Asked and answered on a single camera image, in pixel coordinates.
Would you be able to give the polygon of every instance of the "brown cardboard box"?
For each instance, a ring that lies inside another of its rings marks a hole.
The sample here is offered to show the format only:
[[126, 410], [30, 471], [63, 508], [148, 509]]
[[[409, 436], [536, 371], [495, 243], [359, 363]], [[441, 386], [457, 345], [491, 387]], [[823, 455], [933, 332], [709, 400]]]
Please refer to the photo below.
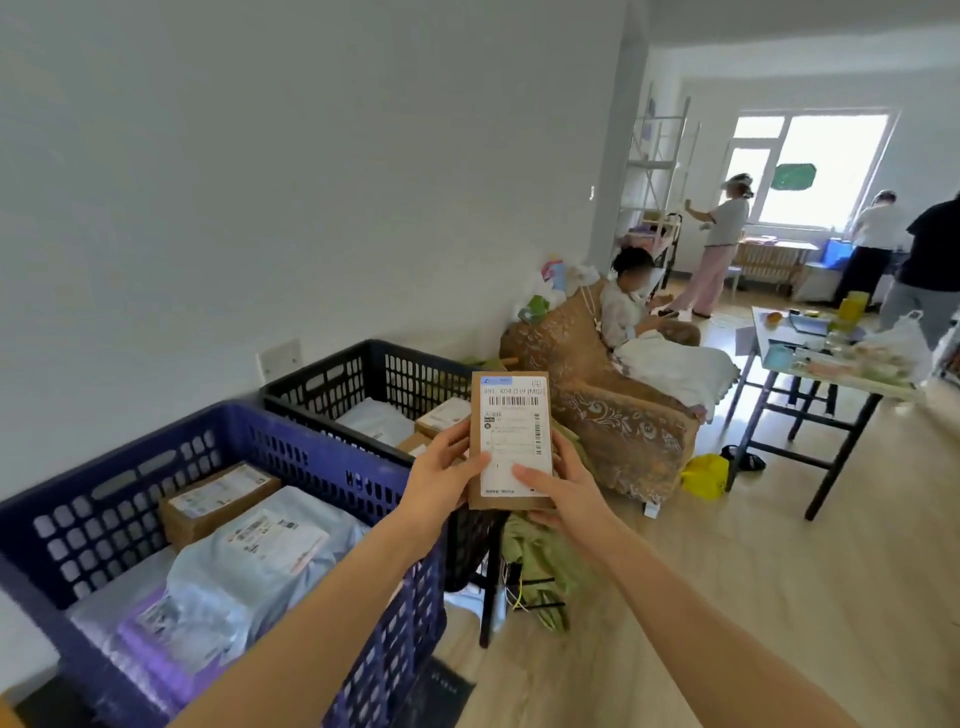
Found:
[[174, 550], [209, 536], [280, 488], [280, 479], [247, 463], [214, 473], [158, 504]]
[[424, 435], [422, 432], [414, 432], [410, 437], [397, 445], [396, 449], [400, 450], [401, 452], [406, 452], [408, 455], [417, 457], [417, 455], [422, 454], [425, 449], [429, 448], [430, 443], [432, 442], [433, 440]]
[[[490, 465], [467, 486], [470, 508], [506, 511], [552, 508], [553, 501], [547, 496], [484, 495], [485, 490], [526, 490], [510, 474], [516, 462], [553, 472], [547, 373], [474, 372], [470, 405], [470, 448], [489, 449], [493, 455]], [[509, 444], [512, 453], [504, 451], [505, 444]]]
[[469, 416], [470, 403], [459, 397], [451, 397], [418, 418], [414, 422], [414, 429], [432, 439]]

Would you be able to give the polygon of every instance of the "dark hair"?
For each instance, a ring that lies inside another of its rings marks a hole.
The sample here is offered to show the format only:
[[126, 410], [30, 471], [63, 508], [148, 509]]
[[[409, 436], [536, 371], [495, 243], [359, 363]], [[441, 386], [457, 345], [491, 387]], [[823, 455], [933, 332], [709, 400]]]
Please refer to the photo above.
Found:
[[624, 248], [613, 259], [613, 269], [617, 276], [636, 270], [654, 267], [653, 257], [642, 248]]

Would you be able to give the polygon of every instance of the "black shirt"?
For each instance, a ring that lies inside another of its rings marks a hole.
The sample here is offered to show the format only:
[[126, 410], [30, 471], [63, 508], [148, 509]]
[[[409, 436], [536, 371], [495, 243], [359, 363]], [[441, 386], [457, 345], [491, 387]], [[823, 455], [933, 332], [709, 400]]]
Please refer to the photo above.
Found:
[[913, 248], [897, 280], [928, 291], [960, 291], [960, 200], [934, 205], [906, 231]]

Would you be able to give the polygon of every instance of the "white plastic bag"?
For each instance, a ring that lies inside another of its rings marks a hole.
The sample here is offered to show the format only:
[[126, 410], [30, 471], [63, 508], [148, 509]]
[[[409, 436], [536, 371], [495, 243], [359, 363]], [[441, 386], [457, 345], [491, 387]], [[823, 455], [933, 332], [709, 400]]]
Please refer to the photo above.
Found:
[[879, 380], [903, 377], [913, 384], [927, 379], [933, 372], [933, 352], [920, 328], [923, 316], [922, 311], [911, 311], [900, 316], [893, 328], [869, 333], [854, 345], [864, 374]]

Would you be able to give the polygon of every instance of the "window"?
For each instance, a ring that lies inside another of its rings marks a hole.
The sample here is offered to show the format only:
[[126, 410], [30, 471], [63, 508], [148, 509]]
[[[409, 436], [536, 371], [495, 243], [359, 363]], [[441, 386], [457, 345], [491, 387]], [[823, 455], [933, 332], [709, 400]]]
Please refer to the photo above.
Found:
[[[844, 230], [876, 169], [893, 118], [866, 111], [741, 116], [723, 179], [740, 172], [754, 178], [753, 224]], [[812, 165], [816, 173], [805, 189], [777, 189], [772, 182], [780, 165]]]

